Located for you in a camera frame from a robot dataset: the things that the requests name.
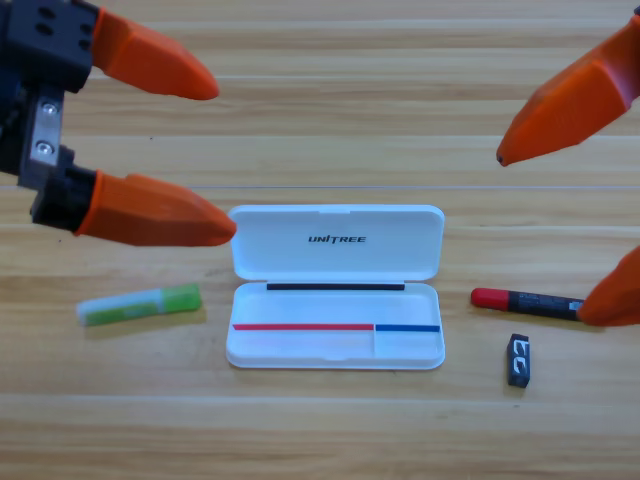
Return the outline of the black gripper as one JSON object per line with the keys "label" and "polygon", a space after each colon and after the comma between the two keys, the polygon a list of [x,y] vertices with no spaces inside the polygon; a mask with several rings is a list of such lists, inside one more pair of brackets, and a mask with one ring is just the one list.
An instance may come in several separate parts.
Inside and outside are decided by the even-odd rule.
{"label": "black gripper", "polygon": [[104,8],[2,2],[1,170],[35,191],[36,224],[75,232],[89,211],[97,174],[75,165],[61,131],[65,95],[84,87],[93,65],[152,94],[219,94],[208,68],[179,42]]}

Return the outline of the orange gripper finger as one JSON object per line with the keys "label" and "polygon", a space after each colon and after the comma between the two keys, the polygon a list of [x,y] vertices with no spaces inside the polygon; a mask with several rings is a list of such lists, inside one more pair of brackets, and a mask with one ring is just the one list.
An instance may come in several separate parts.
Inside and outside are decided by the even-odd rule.
{"label": "orange gripper finger", "polygon": [[640,252],[636,247],[585,299],[577,317],[597,327],[619,327],[639,324]]}
{"label": "orange gripper finger", "polygon": [[541,85],[496,152],[508,166],[578,145],[639,97],[639,16]]}
{"label": "orange gripper finger", "polygon": [[96,173],[87,214],[74,234],[133,246],[210,247],[229,242],[236,224],[192,190],[140,174]]}

